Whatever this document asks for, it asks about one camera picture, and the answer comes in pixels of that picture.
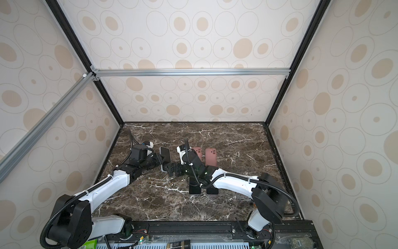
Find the phone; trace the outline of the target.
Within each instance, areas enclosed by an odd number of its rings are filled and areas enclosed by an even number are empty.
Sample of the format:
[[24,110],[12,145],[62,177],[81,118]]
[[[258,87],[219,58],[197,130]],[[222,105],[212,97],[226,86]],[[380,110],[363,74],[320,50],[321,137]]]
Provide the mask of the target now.
[[160,147],[160,155],[162,157],[161,171],[168,172],[171,163],[171,153],[166,147]]
[[202,193],[202,189],[199,184],[195,180],[195,178],[189,178],[189,194],[190,195],[200,195]]

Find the pink phone case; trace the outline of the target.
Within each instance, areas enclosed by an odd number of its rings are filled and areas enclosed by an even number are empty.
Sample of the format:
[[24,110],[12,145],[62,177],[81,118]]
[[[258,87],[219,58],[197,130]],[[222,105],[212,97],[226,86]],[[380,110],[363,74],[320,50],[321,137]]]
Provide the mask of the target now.
[[215,148],[205,149],[205,164],[211,167],[217,167],[217,150]]
[[200,160],[202,160],[202,149],[200,147],[193,147],[193,149],[195,150],[197,156],[199,157]]

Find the purple smartphone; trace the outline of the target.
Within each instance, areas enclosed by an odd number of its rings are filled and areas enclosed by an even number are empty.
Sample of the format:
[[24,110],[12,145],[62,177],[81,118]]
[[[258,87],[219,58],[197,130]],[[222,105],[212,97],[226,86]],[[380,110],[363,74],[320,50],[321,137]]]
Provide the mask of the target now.
[[218,195],[219,194],[219,189],[214,188],[214,187],[209,187],[206,189],[206,193],[208,195]]

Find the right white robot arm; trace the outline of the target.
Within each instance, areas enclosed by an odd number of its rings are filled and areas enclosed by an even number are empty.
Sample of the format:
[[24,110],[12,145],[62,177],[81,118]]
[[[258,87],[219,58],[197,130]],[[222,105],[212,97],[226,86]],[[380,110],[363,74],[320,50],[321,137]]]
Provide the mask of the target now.
[[280,224],[284,217],[296,217],[300,213],[297,200],[287,193],[269,174],[245,176],[206,165],[188,141],[177,147],[179,162],[171,161],[168,148],[161,147],[161,170],[170,177],[188,176],[194,194],[204,189],[217,194],[219,189],[229,190],[250,198],[256,208],[247,220],[250,230],[261,231],[269,224]]

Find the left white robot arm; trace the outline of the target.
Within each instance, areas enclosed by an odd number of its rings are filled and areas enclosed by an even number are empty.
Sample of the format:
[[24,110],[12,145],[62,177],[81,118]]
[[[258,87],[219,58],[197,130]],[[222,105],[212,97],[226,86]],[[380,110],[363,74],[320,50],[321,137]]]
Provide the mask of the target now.
[[137,180],[144,171],[152,170],[170,159],[155,152],[153,143],[138,143],[130,136],[131,148],[122,164],[115,167],[105,179],[73,196],[61,196],[54,206],[49,221],[40,234],[40,244],[45,249],[67,247],[77,249],[87,241],[109,234],[129,238],[132,234],[131,218],[111,215],[93,218],[92,213],[109,197]]

